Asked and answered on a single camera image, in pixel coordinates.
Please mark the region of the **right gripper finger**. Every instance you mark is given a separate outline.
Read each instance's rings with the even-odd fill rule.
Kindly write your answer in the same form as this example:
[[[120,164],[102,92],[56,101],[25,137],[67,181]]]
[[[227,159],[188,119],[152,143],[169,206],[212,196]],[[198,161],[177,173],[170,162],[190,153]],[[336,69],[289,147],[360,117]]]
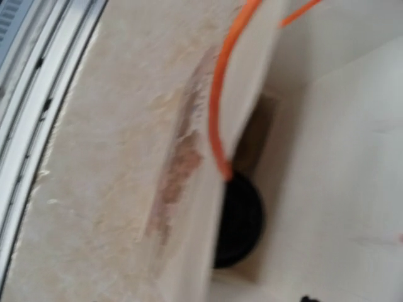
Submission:
[[[312,298],[310,296],[302,296],[300,302],[321,302],[321,301],[316,298]]]

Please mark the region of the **white paper takeout bag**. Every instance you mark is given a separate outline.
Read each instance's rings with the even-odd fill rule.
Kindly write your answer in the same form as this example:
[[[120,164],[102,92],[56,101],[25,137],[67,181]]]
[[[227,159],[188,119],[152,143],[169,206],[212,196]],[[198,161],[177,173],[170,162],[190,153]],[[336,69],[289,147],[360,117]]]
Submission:
[[[225,149],[266,205],[258,247],[213,272],[222,190],[210,152],[179,189],[138,301],[402,300],[402,2],[265,1],[223,95]]]

